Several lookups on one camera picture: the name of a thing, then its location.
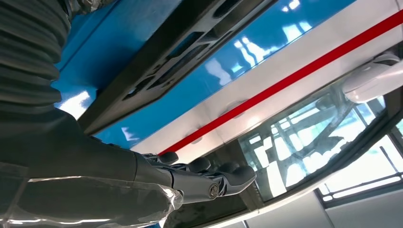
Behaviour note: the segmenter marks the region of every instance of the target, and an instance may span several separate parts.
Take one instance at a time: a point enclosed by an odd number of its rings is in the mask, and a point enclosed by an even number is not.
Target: metal frame
[[[276,0],[183,0],[78,120],[95,134],[158,100]]]

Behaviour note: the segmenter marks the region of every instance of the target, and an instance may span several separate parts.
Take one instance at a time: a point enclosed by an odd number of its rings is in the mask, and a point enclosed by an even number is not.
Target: glass pane
[[[345,98],[340,83],[335,83],[241,136],[239,143],[247,163],[257,173],[262,198],[267,201],[287,192],[325,166],[383,109],[383,98],[354,104]],[[388,162],[377,150],[368,162]],[[334,184],[330,190],[352,186],[355,179],[344,181],[341,187]]]
[[[386,154],[392,161],[396,160],[396,164],[402,164],[403,159],[397,153],[397,150],[393,146],[389,137],[385,136],[374,146],[372,146],[371,149],[361,156],[357,161],[353,162],[351,165],[347,166],[338,174],[326,181],[326,186],[330,192],[340,191],[362,183],[396,174],[396,170],[387,159],[385,153],[382,151],[382,148],[384,151],[386,151]],[[377,187],[376,184],[371,184],[368,186]],[[368,186],[355,190],[366,190],[368,189]]]

